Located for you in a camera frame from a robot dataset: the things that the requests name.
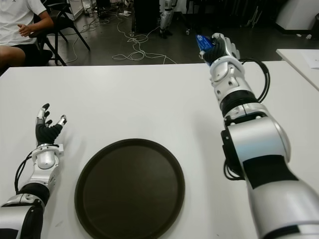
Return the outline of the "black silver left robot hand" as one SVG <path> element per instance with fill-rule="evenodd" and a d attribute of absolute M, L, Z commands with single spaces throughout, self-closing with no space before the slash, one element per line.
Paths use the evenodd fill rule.
<path fill-rule="evenodd" d="M 62 115 L 55 125 L 51 125 L 52 120 L 46 120 L 50 115 L 49 107 L 49 103 L 44 104 L 36 116 L 35 137 L 37 146 L 42 144 L 54 144 L 67 123 L 66 115 Z"/>

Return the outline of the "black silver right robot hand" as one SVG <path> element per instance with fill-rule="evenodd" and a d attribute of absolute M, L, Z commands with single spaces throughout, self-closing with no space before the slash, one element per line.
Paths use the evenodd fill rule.
<path fill-rule="evenodd" d="M 240 59 L 240 53 L 236 45 L 222 33 L 214 33 L 211 37 L 198 34 L 196 35 L 196 42 L 199 47 L 199 58 L 209 66 L 223 56 Z"/>

